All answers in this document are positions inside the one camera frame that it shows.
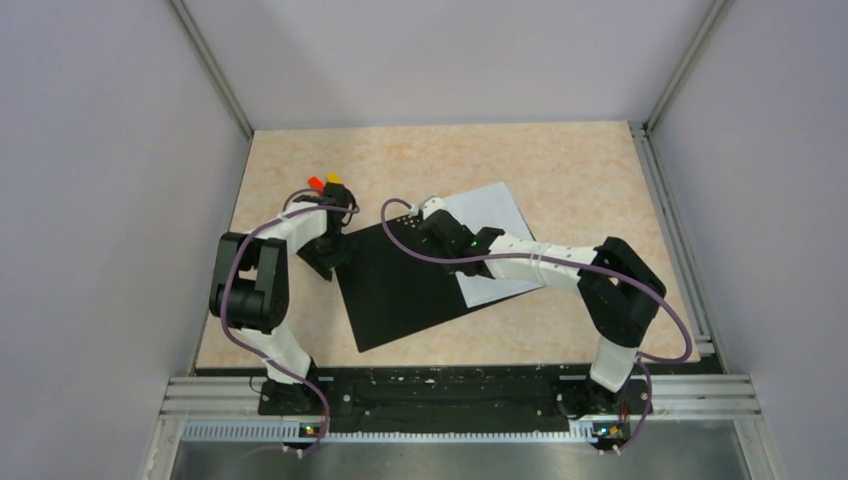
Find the black file folder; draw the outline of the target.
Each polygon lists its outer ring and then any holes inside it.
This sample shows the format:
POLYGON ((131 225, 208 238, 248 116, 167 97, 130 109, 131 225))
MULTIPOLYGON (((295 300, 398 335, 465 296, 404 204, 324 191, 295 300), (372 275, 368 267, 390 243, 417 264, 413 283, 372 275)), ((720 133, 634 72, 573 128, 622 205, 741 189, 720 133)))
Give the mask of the black file folder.
POLYGON ((539 288, 452 275, 402 252, 380 224, 312 241, 298 256, 337 281, 360 353, 539 288))

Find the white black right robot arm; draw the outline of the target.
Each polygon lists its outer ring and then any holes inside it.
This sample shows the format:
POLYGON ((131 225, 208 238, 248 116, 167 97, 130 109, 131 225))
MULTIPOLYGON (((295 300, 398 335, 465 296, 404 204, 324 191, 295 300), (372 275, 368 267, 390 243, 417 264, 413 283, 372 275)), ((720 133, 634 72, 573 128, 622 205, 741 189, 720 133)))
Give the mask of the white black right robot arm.
POLYGON ((596 247, 560 246, 494 227, 472 232, 441 206, 411 212, 446 270, 579 296, 600 335, 587 400, 600 412, 612 412, 626 400, 626 380, 666 295, 663 282, 627 242, 608 237, 596 247))

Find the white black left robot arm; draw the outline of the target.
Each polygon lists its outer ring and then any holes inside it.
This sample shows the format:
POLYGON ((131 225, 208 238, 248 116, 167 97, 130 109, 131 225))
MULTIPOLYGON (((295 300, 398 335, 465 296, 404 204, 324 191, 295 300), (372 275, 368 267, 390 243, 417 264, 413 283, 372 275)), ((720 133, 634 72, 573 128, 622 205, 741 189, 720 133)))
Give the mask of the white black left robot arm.
POLYGON ((249 233, 227 232, 218 243, 209 311, 225 335, 266 366, 274 392, 297 413, 319 404, 320 386, 308 378, 312 357, 285 317, 290 304, 289 261, 303 260, 329 281, 354 247, 343 229, 359 211, 340 181, 295 191, 273 219, 249 233))

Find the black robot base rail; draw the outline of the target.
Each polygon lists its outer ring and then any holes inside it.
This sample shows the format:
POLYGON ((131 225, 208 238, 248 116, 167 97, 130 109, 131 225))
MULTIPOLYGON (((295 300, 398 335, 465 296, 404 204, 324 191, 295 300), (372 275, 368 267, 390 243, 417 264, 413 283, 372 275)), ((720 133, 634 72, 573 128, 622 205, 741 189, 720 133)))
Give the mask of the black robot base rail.
POLYGON ((633 374, 618 393, 589 381, 586 365, 318 367, 306 394, 258 389, 263 416, 329 413, 336 434, 566 432, 580 420, 637 420, 653 409, 633 374))

